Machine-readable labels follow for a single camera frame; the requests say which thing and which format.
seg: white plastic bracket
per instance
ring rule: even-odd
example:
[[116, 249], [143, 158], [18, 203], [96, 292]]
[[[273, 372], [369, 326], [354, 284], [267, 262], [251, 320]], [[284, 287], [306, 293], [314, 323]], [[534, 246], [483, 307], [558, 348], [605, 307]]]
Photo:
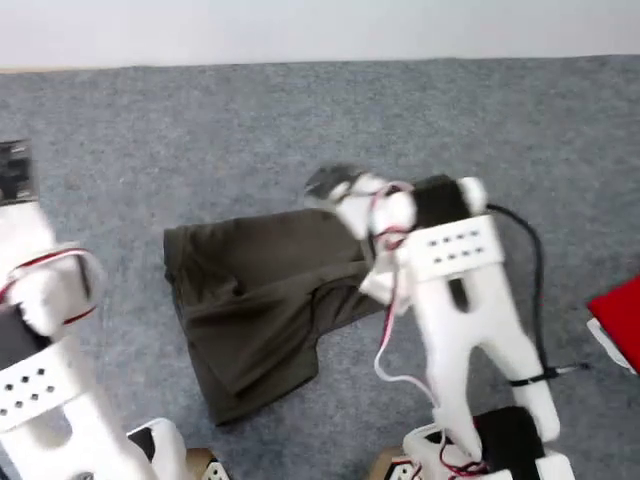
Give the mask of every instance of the white plastic bracket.
[[504, 253], [493, 218], [482, 215], [413, 232], [398, 258], [413, 281], [424, 282], [501, 263]]

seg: red object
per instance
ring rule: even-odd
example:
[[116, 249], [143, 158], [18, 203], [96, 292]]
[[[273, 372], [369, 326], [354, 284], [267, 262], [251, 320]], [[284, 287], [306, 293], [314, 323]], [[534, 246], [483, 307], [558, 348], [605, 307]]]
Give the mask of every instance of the red object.
[[596, 297], [588, 306], [620, 353], [640, 371], [640, 276]]

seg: red wire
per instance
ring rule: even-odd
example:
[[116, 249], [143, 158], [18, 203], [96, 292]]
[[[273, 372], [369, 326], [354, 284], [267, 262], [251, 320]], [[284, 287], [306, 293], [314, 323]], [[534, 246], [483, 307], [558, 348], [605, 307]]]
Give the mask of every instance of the red wire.
[[418, 478], [418, 475], [420, 474], [420, 472], [422, 471], [422, 464], [418, 464], [418, 468], [415, 469], [415, 471], [413, 472], [413, 475], [411, 476], [411, 480], [415, 480], [416, 478]]
[[[467, 463], [465, 465], [462, 465], [460, 467], [448, 464], [444, 460], [444, 450], [445, 450], [445, 448], [447, 448], [446, 441], [442, 445], [442, 448], [440, 449], [440, 463], [442, 463], [442, 465], [444, 465], [449, 471], [454, 473], [453, 477], [450, 477], [449, 480], [451, 480], [453, 478], [456, 478], [456, 477], [467, 477], [467, 478], [468, 477], [477, 477], [478, 475], [486, 473], [486, 467], [481, 462], [469, 462], [469, 463]], [[469, 471], [469, 469], [474, 468], [474, 467], [478, 468], [478, 470]]]
[[[55, 252], [46, 253], [44, 255], [40, 255], [39, 257], [35, 257], [35, 258], [32, 258], [31, 260], [21, 263], [20, 265], [15, 267], [13, 271], [15, 272], [20, 268], [32, 267], [34, 265], [38, 265], [39, 263], [46, 262], [47, 260], [51, 260], [52, 258], [56, 258], [71, 252], [78, 252], [78, 254], [80, 254], [80, 253], [88, 253], [88, 250], [84, 248], [71, 247], [71, 248], [58, 250]], [[0, 289], [0, 303], [4, 303], [7, 293], [9, 292], [9, 290], [11, 290], [11, 287], [13, 287], [16, 284], [16, 282], [17, 280], [11, 280], [4, 287], [2, 287], [2, 289]], [[81, 314], [76, 315], [75, 317], [67, 318], [63, 323], [64, 325], [71, 325], [72, 323], [77, 322], [78, 320], [93, 313], [96, 310], [96, 308], [97, 308], [97, 305], [91, 307], [86, 312], [82, 312]]]

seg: wire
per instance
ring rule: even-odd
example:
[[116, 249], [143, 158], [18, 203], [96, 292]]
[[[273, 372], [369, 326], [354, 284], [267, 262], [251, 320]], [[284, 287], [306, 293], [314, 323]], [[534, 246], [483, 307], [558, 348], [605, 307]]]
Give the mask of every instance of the wire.
[[[404, 183], [404, 182], [389, 182], [388, 184], [386, 184], [384, 187], [378, 190], [373, 196], [373, 198], [371, 199], [371, 204], [369, 206], [369, 218], [368, 218], [370, 238], [372, 238], [374, 241], [378, 241], [381, 247], [389, 254], [391, 254], [394, 250], [399, 248], [400, 245], [402, 245], [405, 238], [409, 234], [409, 231], [405, 228], [398, 227], [396, 225], [391, 225], [381, 233], [371, 235], [371, 228], [373, 226], [372, 225], [373, 213], [376, 207], [378, 206], [378, 202], [383, 196], [387, 195], [389, 191], [394, 188], [400, 189], [401, 191], [411, 191], [413, 189], [413, 186], [411, 184]], [[384, 319], [382, 338], [380, 340], [380, 348], [373, 361], [373, 368], [376, 374], [378, 375], [378, 377], [385, 382], [412, 383], [413, 385], [418, 387], [420, 390], [422, 390], [424, 394], [427, 396], [427, 398], [429, 398], [431, 403], [434, 406], [436, 406], [437, 403], [435, 401], [435, 397], [431, 392], [431, 389], [425, 384], [425, 382], [411, 375], [396, 375], [396, 376], [389, 375], [384, 371], [384, 369], [380, 365], [380, 359], [382, 358], [382, 355], [384, 354], [387, 348], [387, 345], [389, 344], [389, 340], [391, 339], [391, 334], [393, 332], [393, 326], [394, 326], [395, 317], [396, 317], [396, 310], [398, 307], [397, 303], [398, 303], [399, 286], [400, 286], [399, 268], [398, 268], [398, 265], [396, 265], [395, 262], [393, 262], [393, 280], [392, 280], [392, 286], [391, 286], [391, 299], [389, 301], [389, 306], [387, 307], [387, 311]]]
[[380, 359], [384, 354], [387, 345], [389, 344], [389, 340], [391, 339], [391, 333], [393, 332], [393, 325], [395, 323], [395, 315], [397, 308], [397, 297], [398, 297], [398, 270], [394, 269], [393, 273], [393, 289], [391, 293], [391, 301], [389, 303], [389, 307], [387, 308], [387, 313], [385, 315], [384, 320], [384, 328], [382, 339], [380, 342], [380, 349], [376, 354], [375, 360], [373, 361], [373, 369], [375, 370], [378, 377], [385, 382], [409, 382], [418, 387], [420, 390], [424, 392], [424, 394], [429, 398], [431, 403], [434, 406], [437, 406], [435, 397], [431, 392], [431, 389], [421, 380], [411, 376], [411, 375], [389, 375], [384, 369], [380, 366]]
[[511, 385], [515, 387], [524, 386], [541, 380], [550, 380], [552, 378], [557, 378], [564, 373], [573, 372], [575, 370], [589, 370], [591, 366], [585, 362], [574, 363], [562, 367], [551, 367], [549, 365], [549, 358], [544, 345], [544, 325], [542, 322], [542, 295], [544, 290], [544, 248], [542, 246], [542, 241], [540, 240], [540, 236], [538, 235], [536, 229], [533, 228], [533, 226], [529, 222], [527, 222], [513, 210], [510, 210], [507, 207], [503, 207], [502, 205], [496, 205], [495, 203], [487, 204], [487, 209], [505, 215], [506, 217], [517, 223], [519, 226], [521, 226], [531, 238], [535, 257], [531, 314], [533, 322], [534, 341], [536, 350], [538, 352], [538, 357], [540, 358], [540, 364], [542, 365], [542, 375], [537, 375], [530, 379], [512, 381], [510, 382]]
[[102, 294], [102, 289], [105, 284], [106, 274], [104, 273], [104, 270], [100, 266], [100, 263], [98, 262], [98, 260], [88, 250], [84, 248], [77, 248], [77, 247], [71, 247], [71, 246], [61, 247], [58, 250], [44, 253], [30, 260], [27, 260], [26, 262], [21, 263], [20, 265], [15, 267], [13, 270], [11, 270], [11, 272], [9, 272], [9, 275], [8, 275], [8, 282], [2, 288], [0, 288], [0, 303], [5, 301], [5, 298], [9, 293], [9, 291], [11, 290], [11, 288], [17, 282], [19, 282], [20, 280], [28, 276], [31, 272], [33, 272], [33, 270], [36, 267], [42, 267], [49, 263], [53, 263], [62, 258], [70, 257], [70, 256], [84, 257], [90, 263], [93, 264], [93, 271], [97, 277], [95, 284], [98, 287], [98, 290], [100, 293], [98, 295], [93, 295], [94, 298], [92, 299], [93, 300], [92, 303], [94, 303], [94, 305], [91, 308], [80, 313], [79, 315], [75, 315], [71, 318], [67, 318], [66, 320], [64, 320], [63, 323], [64, 325], [70, 325], [90, 315], [97, 308], [98, 298]]
[[416, 480], [418, 478], [418, 475], [420, 475], [421, 471], [422, 471], [422, 464], [418, 462], [418, 464], [415, 467], [415, 470], [413, 471], [413, 475], [411, 475], [411, 480]]
[[533, 271], [533, 294], [531, 299], [533, 334], [536, 344], [536, 350], [538, 351], [538, 357], [540, 357], [540, 363], [542, 364], [543, 370], [546, 372], [547, 370], [549, 370], [549, 358], [547, 356], [547, 350], [544, 346], [544, 327], [542, 324], [541, 310], [542, 294], [544, 288], [544, 247], [542, 246], [542, 241], [540, 240], [540, 236], [538, 235], [536, 229], [533, 228], [533, 226], [531, 226], [529, 222], [527, 222], [524, 218], [522, 218], [514, 211], [508, 209], [507, 207], [496, 205], [494, 203], [489, 203], [487, 205], [487, 208], [489, 210], [493, 210], [509, 217], [515, 223], [520, 225], [531, 238], [533, 253], [535, 257], [535, 267]]
[[469, 462], [462, 466], [451, 465], [446, 462], [444, 459], [444, 451], [447, 448], [447, 437], [444, 429], [440, 431], [440, 435], [440, 463], [453, 473], [453, 476], [449, 477], [450, 480], [457, 477], [477, 477], [478, 475], [487, 473], [487, 466], [484, 462]]

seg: white wire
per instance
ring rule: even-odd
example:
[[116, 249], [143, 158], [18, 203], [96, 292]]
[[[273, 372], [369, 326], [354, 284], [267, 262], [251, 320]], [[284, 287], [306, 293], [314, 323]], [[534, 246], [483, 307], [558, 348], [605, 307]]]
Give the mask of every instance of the white wire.
[[427, 396], [427, 398], [431, 401], [431, 403], [433, 404], [434, 407], [437, 407], [438, 403], [436, 402], [435, 396], [433, 395], [433, 392], [431, 392], [431, 389], [425, 384], [425, 382], [417, 379], [416, 377], [413, 377], [411, 375], [389, 375], [387, 372], [384, 371], [384, 369], [382, 368], [382, 366], [380, 365], [380, 359], [382, 358], [382, 355], [384, 354], [387, 345], [389, 344], [389, 340], [391, 339], [391, 333], [393, 331], [393, 325], [395, 323], [395, 311], [396, 311], [396, 307], [397, 307], [397, 289], [398, 289], [398, 272], [396, 270], [396, 272], [394, 273], [394, 282], [393, 282], [393, 294], [392, 294], [392, 299], [391, 299], [391, 303], [389, 305], [389, 313], [387, 314], [387, 318], [388, 318], [388, 323], [387, 326], [385, 328], [385, 331], [383, 332], [383, 336], [382, 336], [382, 343], [380, 345], [380, 350], [378, 350], [378, 353], [376, 354], [376, 358], [373, 361], [373, 369], [375, 370], [376, 374], [378, 375], [378, 377], [385, 381], [385, 382], [409, 382], [413, 385], [415, 385], [416, 387], [418, 387], [420, 390], [422, 390], [424, 392], [424, 394]]

